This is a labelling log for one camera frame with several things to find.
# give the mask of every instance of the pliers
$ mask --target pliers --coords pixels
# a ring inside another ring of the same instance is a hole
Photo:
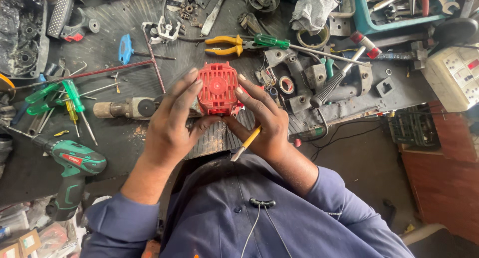
[[[229,44],[235,45],[234,47],[231,47],[225,50],[222,50],[220,48],[205,49],[206,53],[214,53],[216,55],[221,55],[221,56],[231,55],[234,53],[236,53],[239,56],[243,52],[243,50],[246,50],[246,49],[259,49],[259,48],[267,47],[264,45],[259,45],[255,43],[254,41],[243,41],[243,39],[240,38],[240,35],[237,35],[236,38],[227,37],[227,36],[217,36],[215,38],[205,40],[205,43],[206,44],[229,43]]]

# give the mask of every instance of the black handle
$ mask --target black handle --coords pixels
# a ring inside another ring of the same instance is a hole
[[[50,22],[48,23],[48,29],[46,34],[60,38],[60,33],[65,25],[68,25],[71,17],[71,11],[73,10],[74,0],[58,0],[53,9]]]
[[[75,215],[85,190],[85,176],[71,175],[63,178],[55,200],[55,221],[66,221]]]

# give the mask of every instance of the cordless drill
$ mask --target cordless drill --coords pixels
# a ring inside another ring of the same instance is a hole
[[[71,140],[51,140],[44,134],[31,136],[15,128],[6,128],[32,139],[34,145],[50,154],[65,169],[63,181],[55,200],[55,221],[66,221],[74,216],[83,197],[85,177],[96,175],[106,167],[106,159],[101,154]]]

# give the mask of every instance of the floor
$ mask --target floor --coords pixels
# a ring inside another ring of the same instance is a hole
[[[380,125],[377,119],[370,121],[372,122],[345,125],[339,128],[334,139],[363,133]],[[328,137],[315,144],[326,144],[339,125],[341,124],[332,126]],[[311,143],[305,143],[299,150],[311,157],[316,148]],[[331,144],[320,152],[314,163],[338,172],[344,179],[346,188],[373,207],[384,219],[390,218],[391,210],[383,205],[383,200],[390,200],[397,208],[391,229],[397,234],[402,234],[409,224],[420,227],[421,222],[414,218],[416,205],[406,172],[398,160],[400,158],[397,146],[392,142],[388,128],[382,126],[367,134]],[[169,195],[177,171],[176,169],[173,172],[160,198],[162,218],[166,217]],[[126,178],[127,176],[118,176],[111,180],[95,182],[89,184],[86,191],[92,196],[113,195],[121,188]]]

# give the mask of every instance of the white rag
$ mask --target white rag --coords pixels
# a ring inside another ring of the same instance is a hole
[[[299,0],[289,22],[293,23],[293,30],[308,30],[317,34],[338,4],[338,0]]]

